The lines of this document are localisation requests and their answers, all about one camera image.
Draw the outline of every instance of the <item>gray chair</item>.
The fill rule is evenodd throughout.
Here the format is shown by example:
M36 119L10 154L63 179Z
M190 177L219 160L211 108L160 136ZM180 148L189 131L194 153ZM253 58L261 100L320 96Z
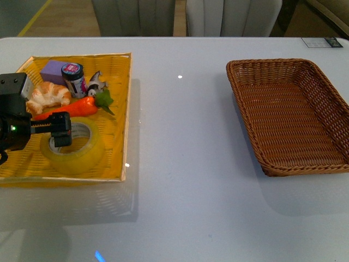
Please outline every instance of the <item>gray chair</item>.
M282 0L187 0L190 37L268 37Z
M92 0L102 37L173 36L175 0Z

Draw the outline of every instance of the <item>purple block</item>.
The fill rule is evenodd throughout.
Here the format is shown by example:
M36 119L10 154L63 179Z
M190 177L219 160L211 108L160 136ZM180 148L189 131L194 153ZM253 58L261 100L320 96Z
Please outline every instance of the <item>purple block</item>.
M63 77L61 68L67 62L49 60L46 66L40 71L40 75L44 81L52 82L56 85L67 86Z

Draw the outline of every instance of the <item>clear packing tape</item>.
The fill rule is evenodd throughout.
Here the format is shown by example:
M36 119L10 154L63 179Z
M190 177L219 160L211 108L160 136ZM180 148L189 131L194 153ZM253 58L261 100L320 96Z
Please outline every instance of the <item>clear packing tape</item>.
M77 175L97 165L105 151L98 126L85 117L71 118L73 143L67 147L55 147L50 134L41 137L40 149L51 166L63 175Z

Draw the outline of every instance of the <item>toy carrot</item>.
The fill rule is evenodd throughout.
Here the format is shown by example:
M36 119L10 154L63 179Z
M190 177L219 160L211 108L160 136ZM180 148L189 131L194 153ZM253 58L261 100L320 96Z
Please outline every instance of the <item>toy carrot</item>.
M44 120L48 118L54 112L68 112L70 117L74 116L90 116L97 113L98 108L103 108L109 114L114 113L109 109L109 105L113 102L110 97L109 90L105 90L103 93L98 93L96 97L84 97L80 100L71 103L70 105L56 108L50 112L43 113L34 117L35 120Z

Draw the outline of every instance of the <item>white table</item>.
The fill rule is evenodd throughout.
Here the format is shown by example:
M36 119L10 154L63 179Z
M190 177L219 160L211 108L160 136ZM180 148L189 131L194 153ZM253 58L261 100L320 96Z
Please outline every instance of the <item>white table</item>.
M30 56L132 52L127 180L0 188L1 261L348 261L349 174L270 178L225 65L306 58L349 102L349 42L299 38L9 38L0 73Z

